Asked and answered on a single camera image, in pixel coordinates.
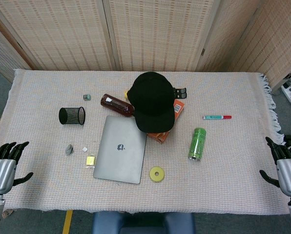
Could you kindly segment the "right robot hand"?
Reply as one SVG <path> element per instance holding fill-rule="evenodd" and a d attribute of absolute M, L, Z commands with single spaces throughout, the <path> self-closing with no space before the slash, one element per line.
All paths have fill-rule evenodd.
<path fill-rule="evenodd" d="M 265 139 L 270 147 L 278 178 L 269 177 L 263 170 L 260 170 L 259 173 L 267 183 L 280 188 L 282 193 L 291 197 L 291 146 L 276 144 L 269 137 L 265 137 Z"/>

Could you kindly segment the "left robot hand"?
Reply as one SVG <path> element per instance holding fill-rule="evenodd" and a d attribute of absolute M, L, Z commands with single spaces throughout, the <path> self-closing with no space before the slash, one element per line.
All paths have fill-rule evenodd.
<path fill-rule="evenodd" d="M 17 185 L 27 182 L 33 172 L 29 172 L 22 178 L 15 179 L 17 165 L 22 152 L 29 142 L 17 144 L 16 142 L 6 143 L 0 146 L 0 195 L 5 195 Z"/>

